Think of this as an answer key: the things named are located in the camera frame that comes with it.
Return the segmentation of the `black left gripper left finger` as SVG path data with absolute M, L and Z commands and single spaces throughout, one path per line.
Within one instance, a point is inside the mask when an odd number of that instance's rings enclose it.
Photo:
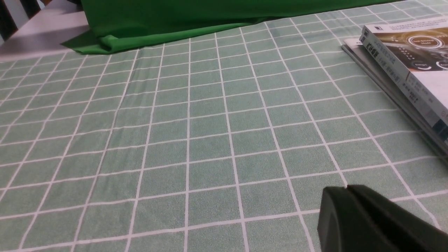
M 325 187 L 318 236 L 322 252 L 395 252 L 347 188 Z

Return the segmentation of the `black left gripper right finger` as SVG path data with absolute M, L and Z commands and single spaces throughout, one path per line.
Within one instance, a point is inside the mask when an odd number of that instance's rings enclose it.
M 349 185 L 371 220 L 401 252 L 446 252 L 447 233 L 428 224 L 366 185 Z

